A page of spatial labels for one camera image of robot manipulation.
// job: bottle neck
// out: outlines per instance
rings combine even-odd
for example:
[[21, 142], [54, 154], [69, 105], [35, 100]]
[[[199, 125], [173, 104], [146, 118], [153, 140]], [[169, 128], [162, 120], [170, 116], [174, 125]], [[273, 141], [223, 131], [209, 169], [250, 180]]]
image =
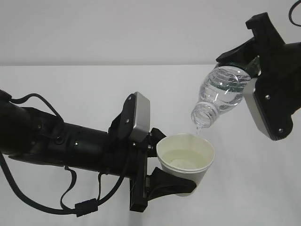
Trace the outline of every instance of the bottle neck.
[[192, 113], [191, 119], [197, 128], [209, 128], [219, 117], [218, 108], [210, 102], [201, 101], [196, 104]]

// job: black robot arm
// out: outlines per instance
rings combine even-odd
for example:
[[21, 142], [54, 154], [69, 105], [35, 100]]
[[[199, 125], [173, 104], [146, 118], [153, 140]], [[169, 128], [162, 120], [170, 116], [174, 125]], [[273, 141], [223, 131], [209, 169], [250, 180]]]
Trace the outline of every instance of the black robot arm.
[[[301, 107], [301, 42], [286, 44], [267, 13], [246, 26], [254, 37], [216, 61], [250, 72], [244, 97], [257, 128], [272, 140], [284, 139], [293, 129], [291, 115]], [[247, 68], [252, 60], [260, 61], [259, 76]]]
[[[19, 107], [30, 97], [40, 98], [54, 112], [48, 114], [29, 107]], [[113, 120], [108, 132], [68, 124], [40, 95], [12, 99], [0, 91], [0, 164], [15, 194], [30, 206], [51, 214], [76, 214], [78, 217], [97, 211], [97, 207], [114, 195], [124, 177], [130, 179], [130, 210], [143, 212], [149, 200], [168, 194], [190, 193], [193, 181], [170, 175], [155, 168], [147, 175], [147, 159], [156, 157], [156, 144], [165, 135], [150, 129], [150, 103], [139, 92], [129, 95], [122, 112]], [[63, 205], [62, 210], [40, 205], [26, 197], [17, 187], [2, 154], [9, 158], [39, 165], [65, 166], [118, 175], [113, 189], [103, 198]]]

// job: plastic water bottle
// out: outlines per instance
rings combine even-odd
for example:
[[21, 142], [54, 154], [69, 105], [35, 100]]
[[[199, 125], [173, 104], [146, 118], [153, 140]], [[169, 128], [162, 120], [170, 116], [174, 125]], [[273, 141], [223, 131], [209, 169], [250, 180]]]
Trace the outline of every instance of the plastic water bottle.
[[244, 87], [251, 79], [246, 71], [252, 75], [258, 74], [259, 59], [253, 60], [245, 70], [235, 66], [221, 66], [207, 75], [200, 87], [198, 102], [191, 112], [198, 133], [241, 102]]

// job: white paper cup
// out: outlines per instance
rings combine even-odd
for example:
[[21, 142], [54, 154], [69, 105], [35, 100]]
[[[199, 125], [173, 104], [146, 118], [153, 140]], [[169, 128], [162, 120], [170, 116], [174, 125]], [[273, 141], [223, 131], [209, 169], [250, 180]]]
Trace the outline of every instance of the white paper cup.
[[178, 134], [159, 141], [157, 156], [163, 171], [192, 180], [198, 186], [214, 160], [214, 148], [200, 137]]

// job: white wall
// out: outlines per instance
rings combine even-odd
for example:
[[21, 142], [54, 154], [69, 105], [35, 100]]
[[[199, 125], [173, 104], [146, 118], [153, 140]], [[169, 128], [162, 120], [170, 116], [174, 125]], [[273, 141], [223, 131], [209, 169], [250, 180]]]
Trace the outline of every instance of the white wall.
[[[106, 130], [128, 94], [140, 91], [151, 101], [151, 126], [166, 135], [194, 133], [190, 121], [198, 88], [213, 65], [188, 66], [58, 66], [0, 67], [0, 89], [13, 97], [43, 95], [66, 122]], [[38, 100], [27, 106], [47, 108]], [[245, 102], [222, 115], [202, 136], [216, 149], [216, 159], [197, 191], [149, 202], [144, 213], [128, 210], [126, 179], [99, 211], [81, 218], [54, 216], [23, 204], [0, 172], [0, 221], [3, 226], [299, 226], [301, 222], [301, 115], [294, 116], [291, 135], [278, 142], [261, 134]], [[59, 207], [69, 186], [63, 168], [8, 160], [20, 188], [30, 198]], [[158, 166], [149, 160], [149, 173]], [[97, 173], [78, 172], [78, 182], [65, 198], [69, 206], [98, 194]], [[104, 176], [106, 194], [117, 177]]]
[[214, 64], [252, 37], [245, 22], [258, 13], [301, 41], [295, 1], [0, 0], [0, 65]]

